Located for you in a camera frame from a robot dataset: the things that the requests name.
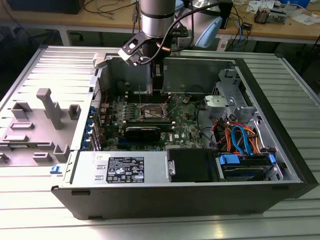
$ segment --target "warning label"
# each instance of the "warning label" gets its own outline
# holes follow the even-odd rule
[[[144,183],[144,157],[109,157],[106,181],[109,184]]]

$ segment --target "wooden desk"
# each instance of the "wooden desk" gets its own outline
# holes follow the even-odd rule
[[[130,4],[130,0],[123,0],[115,6],[105,7],[106,10],[112,10]],[[11,11],[10,6],[6,7],[10,14],[25,28],[41,28],[59,30],[63,45],[69,46],[70,40],[68,31],[93,31],[93,32],[114,32],[114,33],[131,33],[132,32],[132,13],[134,6],[129,6],[114,12],[114,20],[108,19],[96,13],[90,13],[82,9],[77,15],[45,13],[45,12],[27,12]],[[95,3],[90,3],[87,8],[96,12]],[[238,13],[245,17],[243,21],[253,24],[250,40],[270,41],[270,42],[287,42],[287,43],[305,43],[312,44],[320,34],[320,24],[304,25],[287,18],[285,24],[257,24],[254,23],[253,13],[246,12],[247,6],[237,6]],[[308,8],[312,11],[319,10],[320,6],[309,4]],[[0,25],[16,27],[17,24],[0,7]],[[237,34],[237,29],[233,21],[229,21],[226,29],[221,29],[218,38],[221,39],[219,45],[229,40]]]

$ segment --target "blue cable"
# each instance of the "blue cable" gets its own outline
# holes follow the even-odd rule
[[[241,155],[244,155],[244,151],[238,146],[237,141],[236,141],[236,131],[237,129],[240,129],[242,134],[243,134],[243,141],[244,141],[244,147],[245,150],[248,154],[253,154],[252,149],[248,143],[248,137],[247,137],[247,133],[246,130],[242,127],[242,126],[234,126],[231,132],[231,139],[232,139],[232,144],[234,145],[234,147],[236,149],[238,149],[238,151],[241,153]]]
[[[238,48],[240,47],[240,43],[242,42],[241,38],[242,38],[243,31],[242,31],[242,27],[241,27],[240,23],[236,19],[234,19],[234,18],[230,18],[230,19],[238,24],[239,31],[240,31],[239,42],[237,43],[237,45],[235,46],[235,49],[234,49],[234,51],[236,52],[238,50]]]

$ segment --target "motherboard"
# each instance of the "motherboard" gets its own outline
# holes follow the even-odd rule
[[[203,148],[191,95],[108,97],[100,108],[103,151],[166,151]]]

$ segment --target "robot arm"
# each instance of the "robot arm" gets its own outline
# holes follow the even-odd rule
[[[139,0],[141,9],[142,32],[134,35],[118,52],[129,65],[138,66],[150,63],[152,94],[159,94],[164,82],[164,58],[172,49],[173,38],[186,38],[188,29],[179,24],[184,18],[205,9],[217,6],[217,0],[208,1],[204,6],[191,10],[175,20],[175,0]],[[184,6],[190,0],[184,0]]]

